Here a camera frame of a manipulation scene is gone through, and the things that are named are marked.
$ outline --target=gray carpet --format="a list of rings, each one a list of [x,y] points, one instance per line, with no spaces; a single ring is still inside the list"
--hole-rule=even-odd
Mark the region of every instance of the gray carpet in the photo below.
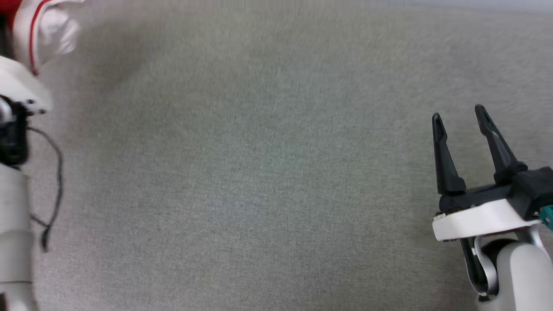
[[[89,2],[33,121],[66,157],[42,310],[473,309],[432,233],[430,117],[469,186],[493,181],[477,103],[553,165],[553,19],[423,2]],[[32,144],[46,217],[55,156]]]

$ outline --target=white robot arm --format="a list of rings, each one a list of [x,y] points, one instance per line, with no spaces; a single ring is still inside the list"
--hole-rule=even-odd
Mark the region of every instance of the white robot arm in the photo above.
[[[518,161],[483,106],[476,106],[488,139],[495,184],[466,189],[447,148],[441,117],[432,117],[440,213],[438,241],[461,242],[469,280],[482,311],[553,309],[553,263],[538,226],[553,230],[553,170]]]
[[[58,5],[66,0],[12,2],[15,10],[0,17],[0,311],[36,311],[28,181],[19,167],[28,156],[27,118],[52,108],[35,75],[52,56],[72,50],[78,27]]]

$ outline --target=black mount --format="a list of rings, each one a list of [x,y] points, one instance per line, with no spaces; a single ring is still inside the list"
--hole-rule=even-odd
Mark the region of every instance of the black mount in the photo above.
[[[488,140],[492,153],[495,184],[466,189],[459,177],[449,149],[447,133],[438,113],[432,116],[436,180],[440,198],[440,211],[451,214],[487,202],[507,199],[517,213],[526,221],[538,219],[540,209],[553,204],[553,170],[543,167],[528,170],[517,160],[482,105],[475,107],[480,132]]]
[[[27,144],[28,112],[19,102],[0,95],[9,106],[12,120],[0,125],[0,163],[17,167],[27,161],[29,147]]]

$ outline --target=red stripe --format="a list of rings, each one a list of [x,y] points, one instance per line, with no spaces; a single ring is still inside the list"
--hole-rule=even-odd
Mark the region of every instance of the red stripe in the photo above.
[[[30,54],[31,69],[35,76],[38,75],[38,70],[36,70],[35,68],[35,60],[34,60],[34,53],[33,53],[34,26],[35,26],[36,20],[38,19],[38,14],[40,13],[40,10],[45,4],[47,4],[50,1],[52,0],[43,0],[42,2],[40,2],[38,7],[36,8],[35,15],[33,16],[33,21],[31,22],[31,30],[30,30],[31,32],[29,36],[29,54]]]

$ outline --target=wire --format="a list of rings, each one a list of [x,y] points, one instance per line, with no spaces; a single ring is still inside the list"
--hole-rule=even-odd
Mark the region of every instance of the wire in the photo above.
[[[64,156],[60,148],[58,147],[58,145],[48,134],[34,127],[28,127],[28,130],[36,132],[42,137],[44,137],[44,139],[48,141],[48,143],[52,146],[52,148],[56,152],[56,155],[58,156],[58,171],[56,173],[56,178],[58,180],[58,193],[56,194],[56,202],[54,204],[54,211],[52,212],[50,221],[46,223],[45,221],[40,220],[35,215],[31,214],[32,220],[36,221],[39,225],[45,227],[44,232],[42,233],[40,242],[41,242],[42,250],[44,252],[48,252],[48,241],[50,238],[50,230],[52,229],[56,219],[58,218],[58,213],[60,212],[61,200],[63,199],[63,196],[64,196],[64,176],[63,176]]]

